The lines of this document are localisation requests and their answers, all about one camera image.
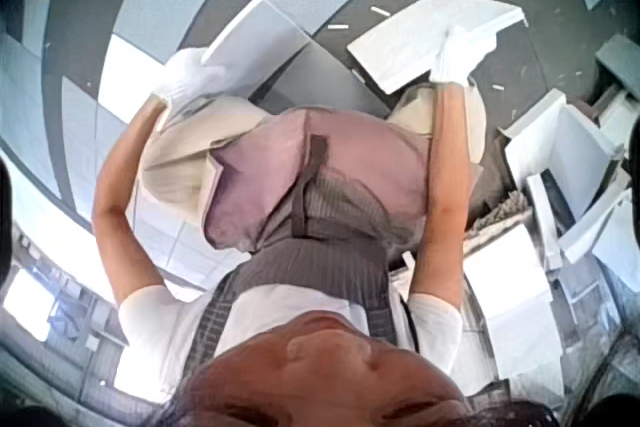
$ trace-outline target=beige fabric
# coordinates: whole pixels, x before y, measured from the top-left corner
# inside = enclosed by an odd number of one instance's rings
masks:
[[[140,162],[143,193],[180,218],[200,225],[201,189],[215,173],[207,151],[251,131],[270,114],[246,99],[220,97],[179,122],[161,120]]]
[[[431,138],[433,124],[434,90],[429,84],[419,84],[407,89],[387,122],[410,132]],[[487,114],[478,88],[465,88],[467,107],[467,138],[471,162],[479,164],[484,153]]]

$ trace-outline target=pink fabric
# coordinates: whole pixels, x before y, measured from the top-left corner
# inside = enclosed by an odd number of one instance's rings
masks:
[[[295,109],[211,152],[223,167],[203,226],[215,248],[254,249],[305,164],[311,134],[328,138],[322,170],[365,186],[393,223],[411,228],[425,216],[429,139],[361,112]]]

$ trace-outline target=woman's nose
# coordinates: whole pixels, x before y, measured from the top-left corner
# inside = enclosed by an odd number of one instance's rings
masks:
[[[292,339],[287,345],[287,355],[291,361],[330,360],[354,368],[369,364],[372,349],[362,337],[343,330],[325,329]]]

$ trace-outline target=white glove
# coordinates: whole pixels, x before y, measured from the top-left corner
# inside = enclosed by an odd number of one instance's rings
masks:
[[[449,27],[429,80],[438,84],[455,82],[466,87],[471,71],[495,48],[495,34],[478,39],[458,25]]]
[[[167,103],[167,110],[178,112],[192,100],[216,90],[216,80],[225,74],[226,69],[202,65],[202,55],[206,50],[180,50],[165,64],[152,93]]]

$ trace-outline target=woman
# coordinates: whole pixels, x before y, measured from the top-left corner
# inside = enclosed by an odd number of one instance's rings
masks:
[[[200,66],[196,54],[169,61],[105,162],[93,212],[124,331],[175,392],[158,425],[435,425],[468,417],[446,375],[461,336],[471,186],[463,87],[494,48],[495,37],[478,43],[452,29],[431,72],[429,215],[406,304],[389,286],[377,211],[366,196],[350,197],[317,175],[331,142],[318,135],[252,259],[191,304],[171,297],[125,210],[166,105],[179,109],[205,94],[219,71]],[[544,409],[518,408],[523,425],[554,422]]]

